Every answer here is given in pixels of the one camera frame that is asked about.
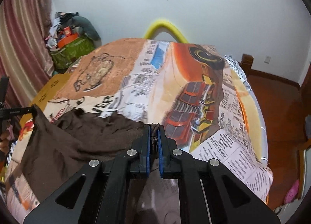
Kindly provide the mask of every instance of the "wooden floor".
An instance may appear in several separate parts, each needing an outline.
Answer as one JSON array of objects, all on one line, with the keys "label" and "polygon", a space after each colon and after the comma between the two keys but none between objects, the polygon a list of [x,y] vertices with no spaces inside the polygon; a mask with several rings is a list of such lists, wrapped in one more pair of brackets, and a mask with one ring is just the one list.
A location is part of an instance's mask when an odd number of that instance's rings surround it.
[{"label": "wooden floor", "polygon": [[248,80],[266,123],[268,166],[274,175],[268,206],[275,209],[299,177],[297,147],[306,142],[303,104],[294,86],[252,75]]}]

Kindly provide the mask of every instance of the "wall outlet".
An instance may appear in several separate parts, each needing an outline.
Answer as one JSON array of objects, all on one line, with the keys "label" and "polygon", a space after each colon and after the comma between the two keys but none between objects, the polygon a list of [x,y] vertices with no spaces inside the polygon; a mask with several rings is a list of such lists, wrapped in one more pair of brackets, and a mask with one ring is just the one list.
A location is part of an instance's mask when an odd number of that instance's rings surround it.
[{"label": "wall outlet", "polygon": [[264,62],[269,64],[269,63],[270,63],[270,60],[271,60],[271,57],[270,57],[270,56],[266,56]]}]

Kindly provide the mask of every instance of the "green storage bin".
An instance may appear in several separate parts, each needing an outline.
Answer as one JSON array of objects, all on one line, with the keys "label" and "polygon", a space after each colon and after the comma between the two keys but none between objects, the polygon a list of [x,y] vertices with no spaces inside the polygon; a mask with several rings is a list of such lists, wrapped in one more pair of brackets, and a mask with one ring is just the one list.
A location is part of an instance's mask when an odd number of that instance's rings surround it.
[{"label": "green storage bin", "polygon": [[93,41],[86,36],[80,36],[58,51],[50,51],[55,69],[66,69],[75,60],[94,50]]}]

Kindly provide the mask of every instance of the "yellow foam tube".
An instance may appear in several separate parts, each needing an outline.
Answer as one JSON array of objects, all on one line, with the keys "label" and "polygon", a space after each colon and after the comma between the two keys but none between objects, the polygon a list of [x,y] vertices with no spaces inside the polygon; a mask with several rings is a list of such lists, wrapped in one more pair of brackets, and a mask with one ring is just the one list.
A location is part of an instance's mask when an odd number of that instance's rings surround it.
[{"label": "yellow foam tube", "polygon": [[172,32],[180,43],[188,43],[187,39],[182,35],[182,33],[167,20],[157,20],[153,22],[151,26],[148,28],[144,38],[151,39],[155,31],[161,27],[164,27],[170,32]]}]

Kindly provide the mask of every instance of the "curtain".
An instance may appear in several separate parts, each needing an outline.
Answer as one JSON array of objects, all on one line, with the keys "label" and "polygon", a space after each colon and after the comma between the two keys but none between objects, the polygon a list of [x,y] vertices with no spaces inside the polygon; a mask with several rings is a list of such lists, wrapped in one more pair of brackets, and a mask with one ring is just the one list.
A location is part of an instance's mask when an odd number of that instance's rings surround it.
[{"label": "curtain", "polygon": [[3,0],[0,5],[0,75],[10,77],[7,107],[28,106],[53,72],[45,48],[51,0]]}]

